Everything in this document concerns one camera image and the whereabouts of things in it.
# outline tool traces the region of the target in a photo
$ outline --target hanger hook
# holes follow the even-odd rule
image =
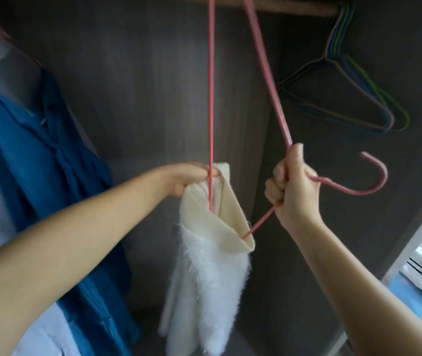
[[[351,190],[350,188],[347,188],[343,185],[337,184],[330,178],[323,178],[321,176],[312,176],[307,173],[307,176],[309,179],[315,182],[321,182],[322,184],[326,184],[331,186],[332,188],[335,188],[339,191],[344,192],[345,194],[354,195],[354,196],[364,196],[372,194],[376,191],[379,191],[387,182],[387,167],[384,165],[384,163],[375,158],[373,155],[369,154],[368,152],[362,152],[360,156],[367,161],[369,161],[371,164],[375,165],[379,169],[379,182],[374,187],[370,188],[369,190],[363,190],[363,191],[357,191],[357,190]]]

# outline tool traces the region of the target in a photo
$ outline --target forearm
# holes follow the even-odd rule
[[[323,222],[289,231],[358,355],[422,355],[422,321]]]
[[[22,335],[169,194],[160,170],[59,211],[0,248],[2,337]]]

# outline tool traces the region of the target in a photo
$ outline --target person's left hand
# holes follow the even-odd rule
[[[208,167],[200,162],[183,162],[163,167],[170,180],[170,196],[182,197],[186,186],[205,181],[208,178]],[[213,168],[213,176],[219,171]]]

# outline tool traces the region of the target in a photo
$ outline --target person's right hand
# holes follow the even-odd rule
[[[303,161],[303,144],[296,144],[275,166],[273,178],[266,181],[265,196],[273,204],[281,203],[275,214],[289,233],[304,223],[321,221],[321,183],[310,180],[307,174],[316,176]]]

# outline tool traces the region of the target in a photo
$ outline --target person's right arm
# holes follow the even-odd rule
[[[360,356],[422,355],[422,321],[376,279],[322,221],[320,184],[305,173],[303,145],[266,183],[266,197],[291,234]]]

